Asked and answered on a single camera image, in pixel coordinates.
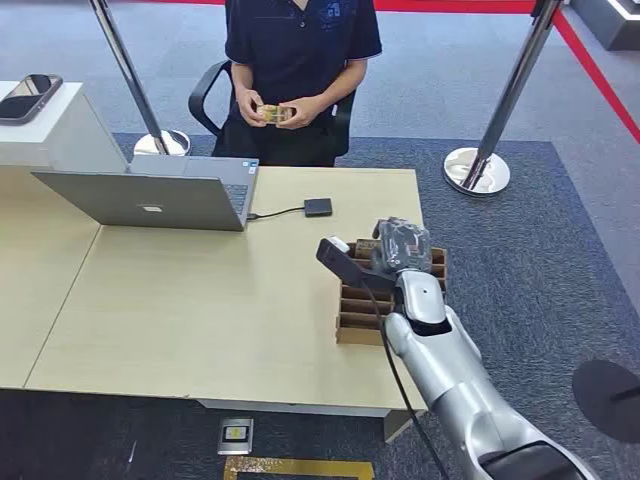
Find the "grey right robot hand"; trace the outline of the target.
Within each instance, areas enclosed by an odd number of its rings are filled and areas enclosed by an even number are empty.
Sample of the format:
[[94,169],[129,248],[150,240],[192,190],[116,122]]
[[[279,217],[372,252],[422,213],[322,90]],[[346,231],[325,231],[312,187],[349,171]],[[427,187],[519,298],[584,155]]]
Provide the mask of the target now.
[[378,220],[372,236],[380,241],[371,255],[374,271],[386,274],[403,270],[432,271],[431,237],[424,227],[389,217]]

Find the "person's left hand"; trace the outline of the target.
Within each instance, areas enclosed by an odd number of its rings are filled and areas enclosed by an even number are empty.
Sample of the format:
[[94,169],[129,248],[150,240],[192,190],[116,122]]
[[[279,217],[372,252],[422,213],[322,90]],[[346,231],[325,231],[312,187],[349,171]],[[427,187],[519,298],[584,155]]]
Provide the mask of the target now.
[[313,120],[325,111],[328,106],[322,95],[302,97],[279,104],[285,110],[290,110],[291,114],[286,120],[279,121],[277,128],[296,130],[310,125]]

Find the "person's right hand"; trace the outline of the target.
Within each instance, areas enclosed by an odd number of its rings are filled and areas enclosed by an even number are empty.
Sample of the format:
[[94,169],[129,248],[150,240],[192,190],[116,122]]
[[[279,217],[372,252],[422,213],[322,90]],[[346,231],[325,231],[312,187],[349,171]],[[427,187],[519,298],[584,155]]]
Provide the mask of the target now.
[[263,105],[261,97],[256,91],[239,88],[236,91],[236,102],[244,120],[251,127],[265,127],[266,123],[263,114],[258,112],[258,108]]

